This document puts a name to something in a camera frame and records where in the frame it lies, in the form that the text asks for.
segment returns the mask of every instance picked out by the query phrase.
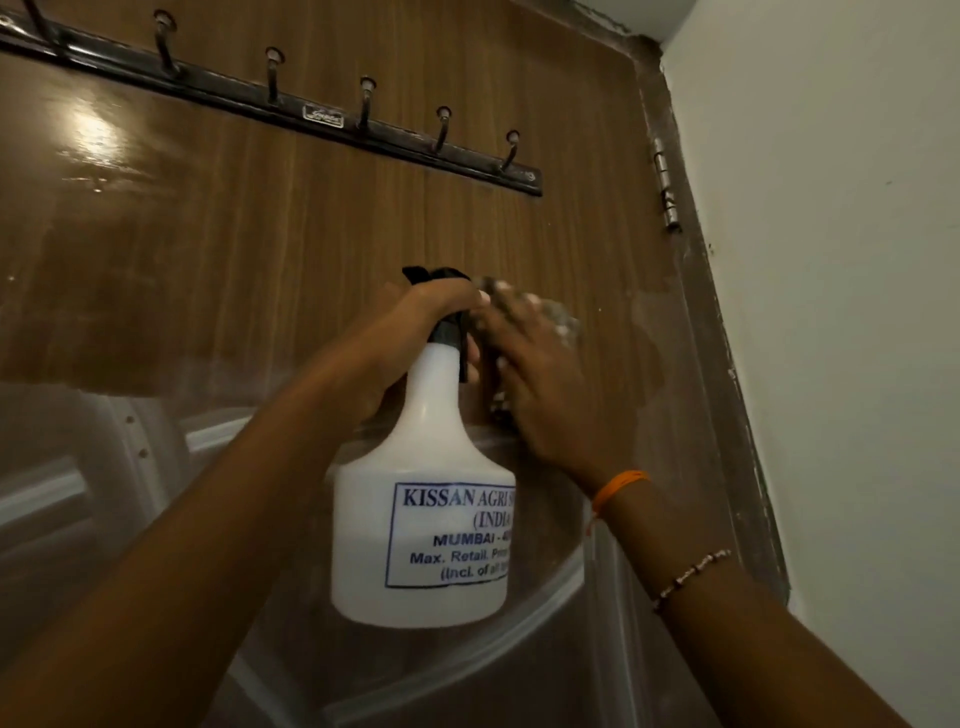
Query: person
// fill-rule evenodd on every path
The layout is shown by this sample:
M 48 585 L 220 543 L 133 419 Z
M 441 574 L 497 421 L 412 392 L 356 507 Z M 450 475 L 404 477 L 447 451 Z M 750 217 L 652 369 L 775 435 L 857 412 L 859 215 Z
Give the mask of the person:
M 187 726 L 204 718 L 234 652 L 304 530 L 340 444 L 372 416 L 443 316 L 469 309 L 498 360 L 521 434 L 593 498 L 635 463 L 591 402 L 575 352 L 536 299 L 462 279 L 388 285 L 262 407 L 76 606 L 0 677 L 5 726 Z M 469 348 L 471 364 L 478 351 Z M 712 542 L 646 480 L 603 505 L 651 597 Z M 707 565 L 660 616 L 725 726 L 905 726 L 741 569 Z

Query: person's left hand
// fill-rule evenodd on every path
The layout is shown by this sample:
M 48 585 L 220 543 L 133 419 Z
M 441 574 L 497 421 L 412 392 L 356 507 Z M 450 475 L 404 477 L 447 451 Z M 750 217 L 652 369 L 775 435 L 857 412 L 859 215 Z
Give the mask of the person's left hand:
M 346 391 L 356 424 L 376 414 L 387 388 L 398 381 L 426 346 L 444 316 L 480 308 L 490 297 L 467 279 L 439 279 L 401 290 L 386 283 L 373 303 L 319 355 L 317 364 Z M 480 359 L 468 336 L 468 381 L 479 379 Z

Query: orange wristband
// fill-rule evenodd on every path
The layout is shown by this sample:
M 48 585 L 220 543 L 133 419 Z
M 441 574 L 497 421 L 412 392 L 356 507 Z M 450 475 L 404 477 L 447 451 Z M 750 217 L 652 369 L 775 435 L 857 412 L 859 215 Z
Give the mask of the orange wristband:
M 600 509 L 607 505 L 607 501 L 619 493 L 621 488 L 631 483 L 636 483 L 638 480 L 649 479 L 650 475 L 644 471 L 624 471 L 619 475 L 614 475 L 610 482 L 597 491 L 597 495 L 593 497 L 593 519 L 587 526 L 587 533 L 589 534 L 593 522 L 600 518 Z

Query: white plastic bottle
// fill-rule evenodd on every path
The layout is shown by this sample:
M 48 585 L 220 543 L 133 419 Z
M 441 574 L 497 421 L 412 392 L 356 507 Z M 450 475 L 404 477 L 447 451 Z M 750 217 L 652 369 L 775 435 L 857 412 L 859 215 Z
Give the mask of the white plastic bottle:
M 348 619 L 446 627 L 487 617 L 507 597 L 516 479 L 464 428 L 462 346 L 459 317 L 440 322 L 394 430 L 336 474 L 331 598 Z

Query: coat hook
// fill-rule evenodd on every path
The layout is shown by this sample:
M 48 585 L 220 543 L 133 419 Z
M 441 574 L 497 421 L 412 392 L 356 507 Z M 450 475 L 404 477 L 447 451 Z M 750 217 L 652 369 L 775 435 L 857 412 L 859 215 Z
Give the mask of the coat hook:
M 276 67 L 286 61 L 283 51 L 274 46 L 267 48 L 267 101 L 276 103 Z
M 363 106 L 360 108 L 360 120 L 357 122 L 357 128 L 366 131 L 370 124 L 370 102 L 373 97 L 373 90 L 376 88 L 376 81 L 370 76 L 364 76 L 360 79 L 360 87 L 363 89 Z
M 167 34 L 177 31 L 177 21 L 174 16 L 164 10 L 154 11 L 154 20 L 156 29 L 154 30 L 154 40 L 156 49 L 160 54 L 160 60 L 163 62 L 163 70 L 171 76 L 176 76 L 180 70 L 170 56 L 170 49 L 167 48 Z
M 514 157 L 516 157 L 516 145 L 520 141 L 520 132 L 516 129 L 510 129 L 507 132 L 507 141 L 510 142 L 510 154 L 507 155 L 507 158 L 504 159 L 500 165 L 500 172 L 506 172 L 507 167 L 514 161 Z
M 453 115 L 453 111 L 450 110 L 450 107 L 439 107 L 437 109 L 437 116 L 440 117 L 440 133 L 437 134 L 437 142 L 433 145 L 433 153 L 437 154 L 444 147 L 444 142 L 446 141 L 446 133 L 450 129 L 450 116 Z
M 27 9 L 27 14 L 30 16 L 30 19 L 34 22 L 34 27 L 40 34 L 40 37 L 55 48 L 59 47 L 60 39 L 57 34 L 54 33 L 54 29 L 50 27 L 47 19 L 43 17 L 43 13 L 40 12 L 40 8 L 36 6 L 34 0 L 23 0 L 23 5 Z

